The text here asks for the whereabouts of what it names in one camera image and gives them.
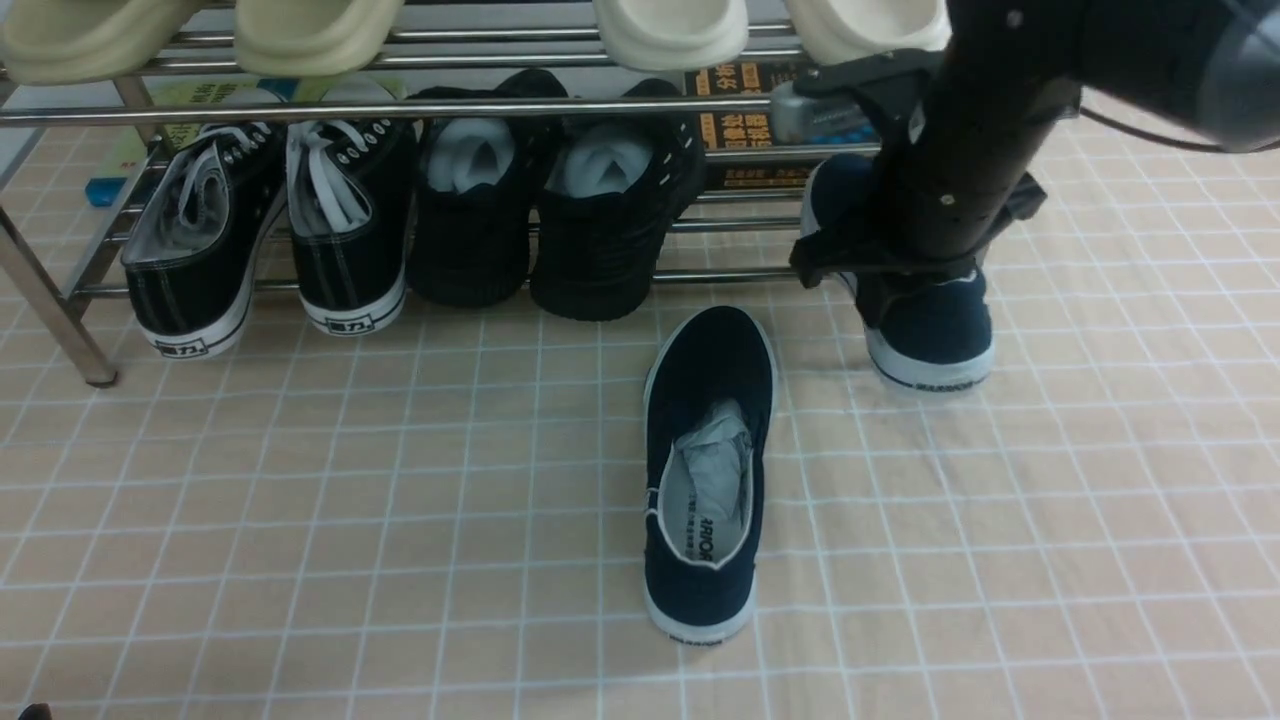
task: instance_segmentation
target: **beige slipper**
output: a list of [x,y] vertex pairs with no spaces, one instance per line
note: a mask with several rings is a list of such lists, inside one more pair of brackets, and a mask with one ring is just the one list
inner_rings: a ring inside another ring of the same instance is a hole
[[128,74],[155,58],[205,0],[14,0],[0,59],[22,85]]
[[786,0],[800,44],[823,65],[902,47],[942,50],[946,0]]
[[643,72],[700,70],[746,47],[745,0],[593,0],[604,51]]
[[274,77],[328,77],[367,65],[404,0],[238,0],[236,61]]

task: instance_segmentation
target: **black robotic arm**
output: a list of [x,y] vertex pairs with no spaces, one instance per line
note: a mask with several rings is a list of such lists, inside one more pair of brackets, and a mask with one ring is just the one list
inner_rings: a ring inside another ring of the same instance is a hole
[[773,96],[783,141],[826,135],[859,105],[883,138],[869,192],[801,238],[806,287],[868,273],[864,313],[966,274],[1044,193],[1027,168],[1096,88],[1229,151],[1280,138],[1280,0],[948,0],[943,53],[814,70]]

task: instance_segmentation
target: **tiled floor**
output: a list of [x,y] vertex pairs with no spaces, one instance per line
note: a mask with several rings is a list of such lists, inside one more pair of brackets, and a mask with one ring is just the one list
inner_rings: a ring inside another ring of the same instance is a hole
[[[4,192],[59,273],[113,136],[51,132]],[[1280,161],[1076,123],[1038,172],[1053,201],[989,256],[998,372],[951,405],[888,392],[832,288],[668,288],[605,325],[413,302],[361,341],[262,297],[234,355],[189,365],[99,302],[123,380],[92,391],[0,283],[3,711],[1276,715]],[[668,261],[791,238],[680,236]],[[644,614],[640,395],[712,302],[772,333],[786,392],[762,609],[691,650]]]

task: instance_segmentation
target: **black sneaker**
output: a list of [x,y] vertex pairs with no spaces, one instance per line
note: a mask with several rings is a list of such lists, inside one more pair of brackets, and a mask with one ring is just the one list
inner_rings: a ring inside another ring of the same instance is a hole
[[[818,165],[805,187],[804,234],[835,222],[869,173],[870,160],[858,155],[836,155]],[[856,297],[855,274],[840,273],[837,279]],[[977,270],[899,300],[876,323],[864,322],[876,370],[896,386],[933,396],[979,384],[996,359],[986,295],[987,279]]]
[[[367,78],[325,100],[393,102]],[[320,332],[361,336],[404,306],[404,250],[417,135],[411,120],[311,120],[289,127],[293,264],[307,318]]]
[[645,605],[662,632],[718,644],[755,610],[773,351],[736,307],[685,320],[645,386]]
[[[495,90],[435,87],[413,99],[567,97],[556,76],[527,69]],[[563,131],[548,118],[458,118],[430,123],[417,169],[417,237],[410,287],[425,300],[485,307],[529,275],[529,211]]]
[[[260,88],[232,99],[282,101]],[[257,249],[284,209],[284,126],[209,124],[174,155],[120,256],[160,355],[209,357],[239,340]]]
[[[678,95],[646,79],[625,97]],[[568,132],[538,199],[530,291],[557,315],[614,320],[649,295],[667,231],[703,191],[707,152],[691,113],[586,118]]]

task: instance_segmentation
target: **shoe rack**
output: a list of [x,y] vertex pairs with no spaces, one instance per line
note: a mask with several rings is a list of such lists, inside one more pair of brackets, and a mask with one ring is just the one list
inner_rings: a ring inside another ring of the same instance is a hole
[[[753,45],[762,40],[768,47],[749,45],[742,60],[778,61],[805,60],[800,41],[790,23],[764,23],[750,27]],[[182,32],[169,44],[170,50],[221,51],[232,47],[230,32]],[[381,55],[366,70],[429,70],[429,69],[520,69],[520,68],[598,68],[613,64],[599,46],[594,27],[541,27],[504,29],[394,29],[387,37]],[[559,46],[580,45],[581,49],[548,53],[526,49],[530,44],[554,42]],[[460,54],[442,46],[468,44],[500,45],[503,53]],[[166,123],[207,122],[300,122],[343,118],[460,118],[509,115],[572,115],[623,113],[768,113],[768,95],[728,95],[714,97],[678,97],[660,100],[451,100],[401,101],[394,104],[289,104],[289,105],[201,105],[156,106],[143,85],[143,77],[215,76],[242,72],[230,58],[159,56],[137,73],[114,79],[123,108],[44,108],[0,111],[0,128],[104,127],[133,126],[148,147],[147,160],[138,165],[120,190],[109,218],[91,238],[84,255],[70,275],[59,286],[32,252],[8,213],[0,208],[0,269],[12,278],[23,297],[44,322],[58,345],[70,357],[91,386],[111,387],[116,368],[86,331],[82,318],[95,300],[127,300],[123,284],[106,284],[102,279],[116,254],[129,237],[133,223],[142,211],[150,181],[164,172],[172,149],[164,133]],[[787,160],[820,160],[835,152],[876,152],[876,145],[818,145],[794,147],[759,147],[749,150],[713,150],[709,163],[742,159],[777,163]],[[800,199],[799,190],[712,191],[699,202],[731,205],[740,202],[777,202]],[[797,229],[799,218],[740,217],[716,219],[680,219],[673,233],[756,232]],[[786,266],[717,268],[705,270],[662,270],[658,283],[739,283],[792,279]],[[296,282],[261,281],[255,292],[280,292],[297,288]]]

